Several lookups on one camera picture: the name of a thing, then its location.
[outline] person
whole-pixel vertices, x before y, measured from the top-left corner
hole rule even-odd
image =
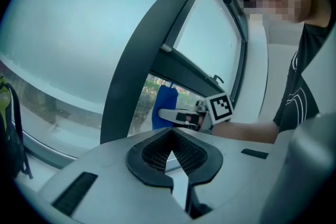
[[[278,111],[271,122],[244,124],[222,122],[213,135],[236,140],[274,143],[278,134],[292,130],[319,113],[302,72],[317,54],[334,23],[329,0],[238,0],[246,13],[267,14],[292,23],[304,22],[298,51],[293,56]]]

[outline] glass pane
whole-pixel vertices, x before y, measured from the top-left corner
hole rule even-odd
[[[220,76],[224,84],[218,80],[219,85],[228,91],[238,37],[223,8],[217,0],[196,0],[174,48],[211,77]]]
[[[155,1],[11,1],[0,28],[0,71],[20,92],[27,133],[75,157],[99,144],[114,70]],[[140,122],[155,100],[149,93]]]
[[[157,92],[161,85],[170,87],[171,83],[149,74],[143,86],[141,95],[136,105],[134,116],[129,130],[129,136],[152,130],[152,113],[156,101]],[[197,100],[204,98],[183,89],[180,86],[173,85],[178,91],[177,109],[193,110]]]

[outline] black t-shirt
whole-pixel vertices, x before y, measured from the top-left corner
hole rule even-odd
[[[280,132],[295,129],[298,124],[319,113],[314,97],[301,74],[322,47],[334,22],[335,12],[332,12],[327,27],[307,24],[303,27],[299,49],[289,66],[285,93],[273,119]]]

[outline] white wall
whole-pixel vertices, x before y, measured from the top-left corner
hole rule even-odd
[[[268,44],[268,80],[259,122],[273,120],[285,91],[290,60],[298,46]]]
[[[263,21],[248,19],[246,68],[232,122],[256,123],[264,100],[267,81],[267,41]]]

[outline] backpack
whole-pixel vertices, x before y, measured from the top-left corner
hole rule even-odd
[[[15,126],[12,121],[12,103]],[[23,146],[19,99],[13,86],[6,82],[2,74],[0,74],[0,151],[1,160],[12,178],[16,178],[20,171],[30,179],[33,178]]]

